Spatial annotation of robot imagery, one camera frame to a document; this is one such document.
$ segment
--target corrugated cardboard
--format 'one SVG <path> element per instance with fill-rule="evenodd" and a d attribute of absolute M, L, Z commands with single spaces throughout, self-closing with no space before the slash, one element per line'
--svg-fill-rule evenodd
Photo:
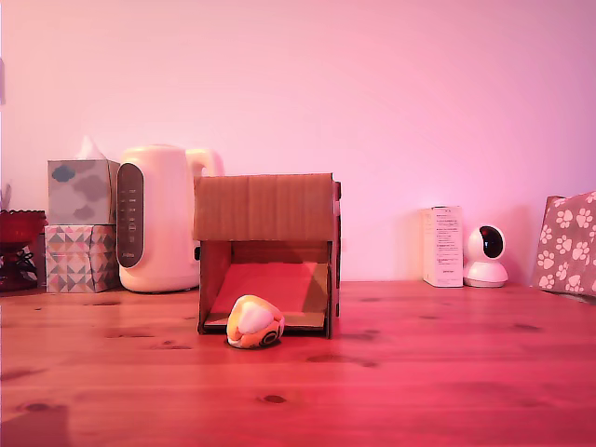
<path fill-rule="evenodd" d="M 423 280 L 435 287 L 464 286 L 462 210 L 422 210 Z"/>
<path fill-rule="evenodd" d="M 115 224 L 119 166 L 105 159 L 48 161 L 48 223 Z"/>
<path fill-rule="evenodd" d="M 46 288 L 98 292 L 119 285 L 115 225 L 46 226 Z"/>
<path fill-rule="evenodd" d="M 199 332 L 220 330 L 256 294 L 286 328 L 332 336 L 339 316 L 340 187 L 331 174 L 196 179 Z"/>

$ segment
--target plush toy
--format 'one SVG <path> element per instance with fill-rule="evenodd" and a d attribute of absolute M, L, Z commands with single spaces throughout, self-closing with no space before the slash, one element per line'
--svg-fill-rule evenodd
<path fill-rule="evenodd" d="M 274 305 L 258 296 L 244 295 L 237 299 L 227 320 L 227 341 L 242 348 L 271 345 L 281 337 L 284 323 Z"/>

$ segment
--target cloud patterned tissue box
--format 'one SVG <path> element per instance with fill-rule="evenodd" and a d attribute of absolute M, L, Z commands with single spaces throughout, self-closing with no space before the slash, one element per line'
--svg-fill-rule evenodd
<path fill-rule="evenodd" d="M 98 292 L 120 284 L 115 225 L 46 226 L 46 289 Z"/>
<path fill-rule="evenodd" d="M 115 224 L 119 167 L 119 163 L 106 159 L 48 161 L 48 223 Z"/>

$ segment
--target paw print gift bag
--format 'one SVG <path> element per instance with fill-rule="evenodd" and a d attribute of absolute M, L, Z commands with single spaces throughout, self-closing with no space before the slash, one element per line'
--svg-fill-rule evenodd
<path fill-rule="evenodd" d="M 558 198 L 542 224 L 533 286 L 596 297 L 596 192 Z"/>

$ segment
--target security camera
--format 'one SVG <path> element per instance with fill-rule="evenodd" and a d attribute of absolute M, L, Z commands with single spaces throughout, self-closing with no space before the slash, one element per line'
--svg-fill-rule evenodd
<path fill-rule="evenodd" d="M 467 264 L 464 284 L 472 287 L 502 287 L 508 280 L 498 259 L 505 252 L 503 232 L 492 225 L 480 226 L 467 240 Z"/>

